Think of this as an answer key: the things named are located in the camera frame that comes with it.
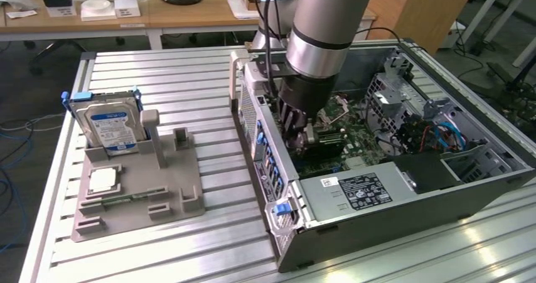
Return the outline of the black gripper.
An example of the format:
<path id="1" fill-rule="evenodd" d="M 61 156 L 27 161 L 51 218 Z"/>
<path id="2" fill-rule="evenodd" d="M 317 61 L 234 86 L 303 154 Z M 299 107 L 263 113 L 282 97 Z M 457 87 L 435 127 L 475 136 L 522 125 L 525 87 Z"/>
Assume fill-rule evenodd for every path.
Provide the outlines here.
<path id="1" fill-rule="evenodd" d="M 337 76 L 319 79 L 305 75 L 283 77 L 279 114 L 286 116 L 291 110 L 299 110 L 307 116 L 315 116 L 327 104 L 335 82 Z"/>

